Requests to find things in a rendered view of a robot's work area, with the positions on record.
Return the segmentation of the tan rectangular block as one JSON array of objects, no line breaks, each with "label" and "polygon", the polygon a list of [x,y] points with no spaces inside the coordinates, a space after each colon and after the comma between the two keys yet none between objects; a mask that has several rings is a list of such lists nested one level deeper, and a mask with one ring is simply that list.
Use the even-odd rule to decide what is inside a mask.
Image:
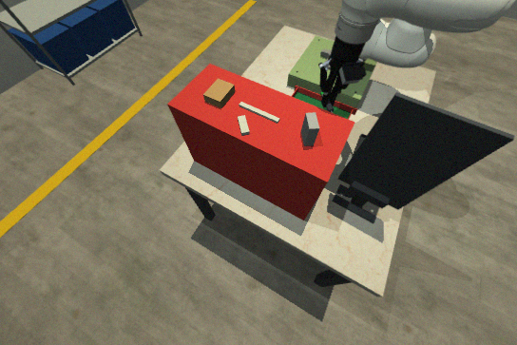
[{"label": "tan rectangular block", "polygon": [[222,108],[235,93],[235,85],[217,79],[203,94],[205,102]]}]

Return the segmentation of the grey screwdriver with green end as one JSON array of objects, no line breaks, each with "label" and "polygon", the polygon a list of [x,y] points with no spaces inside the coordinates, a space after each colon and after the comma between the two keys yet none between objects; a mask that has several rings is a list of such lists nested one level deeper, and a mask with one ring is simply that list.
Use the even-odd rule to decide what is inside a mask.
[{"label": "grey screwdriver with green end", "polygon": [[[323,92],[321,92],[321,93],[320,93],[321,97],[323,97],[323,94],[324,94]],[[330,100],[328,101],[328,103],[327,103],[327,105],[326,105],[326,108],[327,108],[327,110],[328,110],[329,112],[332,112],[332,113],[333,113],[334,108],[333,108],[333,106],[332,106],[332,104],[331,104]]]}]

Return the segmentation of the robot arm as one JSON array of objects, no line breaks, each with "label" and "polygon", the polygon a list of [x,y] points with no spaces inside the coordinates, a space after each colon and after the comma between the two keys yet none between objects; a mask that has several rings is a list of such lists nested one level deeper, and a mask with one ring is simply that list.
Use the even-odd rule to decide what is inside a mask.
[{"label": "robot arm", "polygon": [[[348,44],[366,43],[359,56],[363,62],[371,59],[391,67],[418,67],[435,49],[432,30],[467,33],[488,28],[515,1],[342,0],[335,35]],[[395,19],[387,23],[382,17]]]}]

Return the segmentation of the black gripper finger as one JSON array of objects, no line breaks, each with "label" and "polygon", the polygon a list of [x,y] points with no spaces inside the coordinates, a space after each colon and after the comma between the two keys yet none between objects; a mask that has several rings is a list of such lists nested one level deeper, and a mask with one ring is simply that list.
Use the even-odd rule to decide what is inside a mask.
[{"label": "black gripper finger", "polygon": [[[362,61],[362,59],[360,57],[359,57],[357,63],[359,63],[361,67],[364,66],[364,62]],[[342,85],[340,75],[338,74],[338,76],[336,77],[336,80],[335,80],[335,86],[333,86],[333,89],[332,89],[332,92],[331,92],[331,95],[329,98],[332,105],[334,105],[334,103],[335,103],[337,94],[341,92],[341,89],[346,89],[348,85],[349,84]]]},{"label": "black gripper finger", "polygon": [[342,64],[342,63],[339,63],[337,65],[335,72],[332,71],[332,69],[331,69],[328,80],[327,80],[327,71],[328,71],[328,66],[329,66],[330,60],[325,63],[318,64],[322,71],[322,72],[320,71],[320,88],[321,88],[322,92],[324,93],[322,100],[321,100],[323,107],[326,107],[326,105],[329,101],[331,91],[332,91],[332,88],[335,83],[335,79],[339,74],[339,70],[341,69],[341,64]]}]

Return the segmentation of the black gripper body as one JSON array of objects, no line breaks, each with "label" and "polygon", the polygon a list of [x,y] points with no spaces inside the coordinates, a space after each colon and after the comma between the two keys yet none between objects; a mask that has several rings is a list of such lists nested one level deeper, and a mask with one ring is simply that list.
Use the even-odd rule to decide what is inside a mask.
[{"label": "black gripper body", "polygon": [[357,62],[359,59],[358,57],[360,56],[361,51],[364,48],[364,45],[365,43],[359,45],[348,44],[335,37],[334,45],[332,48],[332,54],[328,58],[328,61],[332,58],[329,62],[329,65],[332,68],[332,70],[335,71],[337,65],[339,63],[342,63],[342,61]]}]

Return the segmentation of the red tool chest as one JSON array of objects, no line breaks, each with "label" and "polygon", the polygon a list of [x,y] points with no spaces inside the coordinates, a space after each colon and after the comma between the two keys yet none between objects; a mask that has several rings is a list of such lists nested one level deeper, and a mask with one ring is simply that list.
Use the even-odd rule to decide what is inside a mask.
[{"label": "red tool chest", "polygon": [[[219,108],[204,92],[222,79],[235,93]],[[292,215],[305,220],[321,194],[354,126],[357,108],[295,86],[292,96],[209,64],[167,105],[195,162]],[[352,112],[351,112],[352,111]],[[304,146],[305,113],[315,112],[319,131]],[[241,136],[238,116],[250,134]]]}]

